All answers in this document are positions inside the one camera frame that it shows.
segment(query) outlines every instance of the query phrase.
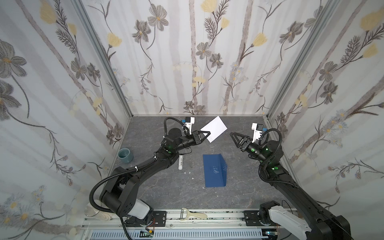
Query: gray marble tabletop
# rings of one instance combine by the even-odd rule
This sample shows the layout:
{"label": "gray marble tabletop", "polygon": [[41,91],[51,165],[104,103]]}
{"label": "gray marble tabletop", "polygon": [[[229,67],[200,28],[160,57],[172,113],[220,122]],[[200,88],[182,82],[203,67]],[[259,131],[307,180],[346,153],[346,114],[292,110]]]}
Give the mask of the gray marble tabletop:
{"label": "gray marble tabletop", "polygon": [[[115,167],[128,168],[153,157],[164,135],[165,117],[133,117],[122,147],[129,148],[133,161],[122,164],[116,161]],[[201,129],[215,117],[195,116],[192,130]],[[156,173],[139,188],[138,199],[142,199],[155,209],[242,209],[259,208],[261,203],[275,200],[281,203],[286,199],[270,184],[260,180],[257,174],[259,163],[249,159],[247,153],[236,148],[230,132],[252,136],[253,122],[262,123],[262,117],[221,117],[228,128],[212,143],[205,141],[192,147],[192,153],[184,156],[183,170],[177,162]],[[180,127],[168,120],[168,129]],[[206,188],[204,181],[203,154],[221,154],[228,165],[227,185]]]}

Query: blue folder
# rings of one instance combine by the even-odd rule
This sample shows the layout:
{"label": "blue folder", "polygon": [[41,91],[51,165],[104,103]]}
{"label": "blue folder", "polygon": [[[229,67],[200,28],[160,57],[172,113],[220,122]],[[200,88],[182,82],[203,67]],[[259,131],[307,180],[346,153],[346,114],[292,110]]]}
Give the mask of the blue folder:
{"label": "blue folder", "polygon": [[204,154],[204,179],[206,187],[227,185],[227,164],[221,154]]}

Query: white paper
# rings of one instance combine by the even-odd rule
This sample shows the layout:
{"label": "white paper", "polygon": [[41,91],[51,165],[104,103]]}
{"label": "white paper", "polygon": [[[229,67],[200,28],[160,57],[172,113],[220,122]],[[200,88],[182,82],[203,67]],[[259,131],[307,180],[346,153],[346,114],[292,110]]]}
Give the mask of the white paper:
{"label": "white paper", "polygon": [[209,142],[213,142],[220,134],[225,132],[227,127],[224,125],[223,121],[219,116],[215,117],[212,121],[210,121],[207,125],[201,128],[201,131],[210,131],[211,134],[207,137]]}

